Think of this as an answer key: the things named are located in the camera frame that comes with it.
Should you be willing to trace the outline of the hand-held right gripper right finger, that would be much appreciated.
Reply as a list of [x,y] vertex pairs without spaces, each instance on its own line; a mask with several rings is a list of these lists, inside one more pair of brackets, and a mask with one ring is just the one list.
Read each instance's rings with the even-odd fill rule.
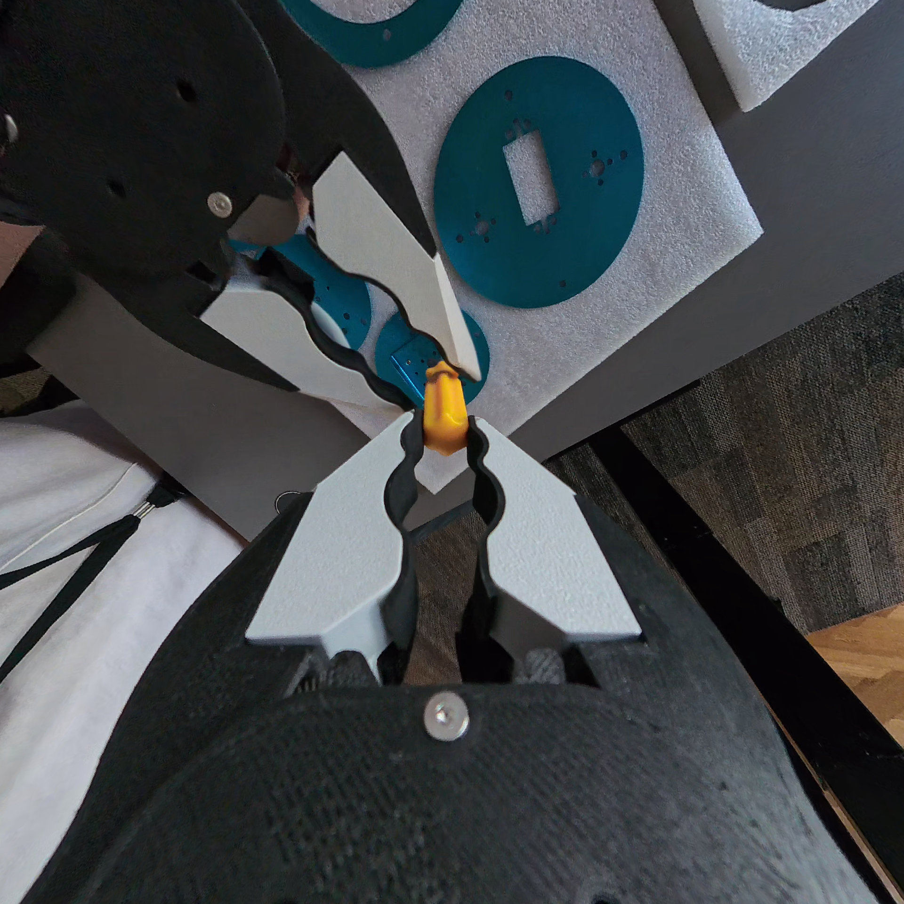
[[590,503],[486,420],[470,418],[473,506],[485,525],[469,599],[469,681],[541,676],[573,645],[642,629],[594,536]]

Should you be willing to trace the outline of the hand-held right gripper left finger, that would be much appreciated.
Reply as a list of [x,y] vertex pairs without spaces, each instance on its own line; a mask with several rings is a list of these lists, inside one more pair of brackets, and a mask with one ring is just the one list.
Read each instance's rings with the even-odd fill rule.
[[418,596],[404,519],[417,499],[422,414],[405,412],[315,490],[250,625],[260,645],[363,655],[378,683],[404,669]]

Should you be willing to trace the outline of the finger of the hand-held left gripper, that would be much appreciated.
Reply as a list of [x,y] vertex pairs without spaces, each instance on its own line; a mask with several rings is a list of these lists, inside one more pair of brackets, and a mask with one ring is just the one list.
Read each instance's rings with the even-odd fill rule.
[[429,336],[456,370],[480,380],[476,347],[441,258],[423,248],[346,152],[315,181],[313,202],[322,253],[393,296],[412,329]]
[[310,300],[281,263],[274,250],[265,250],[241,265],[202,322],[308,396],[375,411],[413,409],[358,351],[322,331]]

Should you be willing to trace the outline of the blue square perforated bracket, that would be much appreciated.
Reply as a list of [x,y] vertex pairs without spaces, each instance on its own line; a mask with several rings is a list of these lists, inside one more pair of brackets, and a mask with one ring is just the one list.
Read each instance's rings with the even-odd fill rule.
[[435,344],[428,337],[414,334],[390,355],[390,363],[401,378],[404,392],[415,405],[422,407],[427,385],[427,370],[442,361]]

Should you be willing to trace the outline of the yellow-handled screwdriver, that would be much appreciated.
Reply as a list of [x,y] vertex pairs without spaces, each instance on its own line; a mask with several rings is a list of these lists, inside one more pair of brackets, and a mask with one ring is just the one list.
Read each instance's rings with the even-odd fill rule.
[[449,457],[468,443],[468,411],[458,372],[444,361],[426,370],[423,436],[426,448]]

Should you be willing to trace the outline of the grey desk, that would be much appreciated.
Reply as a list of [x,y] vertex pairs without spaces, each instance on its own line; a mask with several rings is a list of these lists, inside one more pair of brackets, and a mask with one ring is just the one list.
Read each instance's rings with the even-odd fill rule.
[[[544,460],[902,272],[902,2],[741,112],[691,2],[657,2],[765,231],[514,432]],[[90,289],[33,354],[242,537],[367,440],[323,401],[202,363]]]

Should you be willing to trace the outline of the blue round plate small holes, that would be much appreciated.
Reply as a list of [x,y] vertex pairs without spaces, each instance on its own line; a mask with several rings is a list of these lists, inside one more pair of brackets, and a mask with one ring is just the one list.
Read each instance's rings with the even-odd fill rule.
[[310,300],[322,331],[359,350],[371,326],[371,299],[365,283],[350,277],[315,249],[302,232],[275,247],[287,278]]

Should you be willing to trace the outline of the blue round plate rectangular slot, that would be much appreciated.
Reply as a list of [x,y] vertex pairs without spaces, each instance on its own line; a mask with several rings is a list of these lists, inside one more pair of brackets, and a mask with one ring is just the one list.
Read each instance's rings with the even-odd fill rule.
[[[539,137],[558,209],[525,219],[505,149]],[[434,213],[453,267],[480,296],[548,307],[595,283],[632,232],[642,140],[620,90],[583,62],[541,56],[480,85],[449,127]]]

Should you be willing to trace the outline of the person's white shirt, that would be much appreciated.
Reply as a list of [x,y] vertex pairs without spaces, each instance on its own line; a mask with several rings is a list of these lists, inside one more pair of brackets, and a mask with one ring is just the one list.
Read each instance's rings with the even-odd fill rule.
[[[2,576],[136,512],[160,469],[82,401],[2,420]],[[2,902],[62,841],[138,678],[243,549],[192,498],[154,508],[1,689]]]

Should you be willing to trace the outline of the white foam sheet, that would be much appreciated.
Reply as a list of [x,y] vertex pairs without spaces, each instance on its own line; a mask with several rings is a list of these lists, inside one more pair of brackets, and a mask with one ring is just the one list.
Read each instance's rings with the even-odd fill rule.
[[463,3],[406,61],[346,69],[390,126],[435,234],[435,167],[458,109],[493,74],[539,55],[587,63],[619,88],[638,121],[645,179],[615,261],[558,305],[519,310],[481,298],[451,266],[454,240],[437,239],[459,304],[490,348],[470,411],[506,435],[762,233],[653,2],[487,1]]

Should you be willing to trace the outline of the white foam block round hole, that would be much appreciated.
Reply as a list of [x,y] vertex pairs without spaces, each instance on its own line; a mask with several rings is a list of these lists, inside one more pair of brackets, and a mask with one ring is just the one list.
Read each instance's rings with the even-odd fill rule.
[[695,1],[742,111],[768,99],[806,67],[874,1],[824,1],[788,9],[760,1]]

